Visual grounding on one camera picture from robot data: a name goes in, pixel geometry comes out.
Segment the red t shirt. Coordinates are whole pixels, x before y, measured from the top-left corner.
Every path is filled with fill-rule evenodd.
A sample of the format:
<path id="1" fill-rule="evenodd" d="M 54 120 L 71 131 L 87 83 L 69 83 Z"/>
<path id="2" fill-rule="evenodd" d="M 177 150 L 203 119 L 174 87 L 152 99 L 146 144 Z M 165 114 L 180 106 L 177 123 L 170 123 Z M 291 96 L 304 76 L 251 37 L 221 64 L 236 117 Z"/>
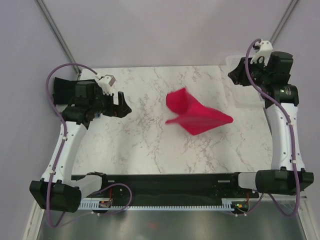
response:
<path id="1" fill-rule="evenodd" d="M 165 123 L 178 124 L 193 136 L 234 121 L 231 116 L 202 105 L 185 87 L 168 93 L 165 102 L 167 108 L 177 114 L 176 118 L 169 119 Z"/>

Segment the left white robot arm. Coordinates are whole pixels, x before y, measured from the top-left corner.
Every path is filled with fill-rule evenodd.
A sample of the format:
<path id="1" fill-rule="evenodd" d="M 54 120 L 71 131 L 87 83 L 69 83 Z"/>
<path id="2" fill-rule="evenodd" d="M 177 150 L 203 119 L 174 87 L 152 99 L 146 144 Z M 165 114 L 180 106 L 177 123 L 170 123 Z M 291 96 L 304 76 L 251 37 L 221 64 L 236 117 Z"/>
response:
<path id="1" fill-rule="evenodd" d="M 124 118 L 132 112 L 122 91 L 117 93 L 118 103 L 108 82 L 95 80 L 71 81 L 55 78 L 53 104 L 65 105 L 60 114 L 62 123 L 59 138 L 51 160 L 40 180 L 30 183 L 29 191 L 41 209 L 74 213 L 81 200 L 92 193 L 106 196 L 110 185 L 103 174 L 90 172 L 81 178 L 73 178 L 72 170 L 80 143 L 94 118 Z"/>

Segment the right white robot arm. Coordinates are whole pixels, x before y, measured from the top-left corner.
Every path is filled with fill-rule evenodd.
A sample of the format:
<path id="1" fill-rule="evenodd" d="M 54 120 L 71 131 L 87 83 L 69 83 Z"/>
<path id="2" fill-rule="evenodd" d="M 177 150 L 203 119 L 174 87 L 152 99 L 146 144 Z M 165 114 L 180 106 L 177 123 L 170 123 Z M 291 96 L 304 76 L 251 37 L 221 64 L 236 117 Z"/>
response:
<path id="1" fill-rule="evenodd" d="M 299 96 L 296 86 L 289 84 L 293 56 L 274 51 L 268 63 L 260 58 L 249 63 L 252 81 L 261 89 L 272 137 L 272 160 L 269 170 L 241 172 L 229 184 L 235 197 L 247 189 L 259 193 L 296 195 L 314 182 L 314 174 L 303 163 L 297 131 Z"/>

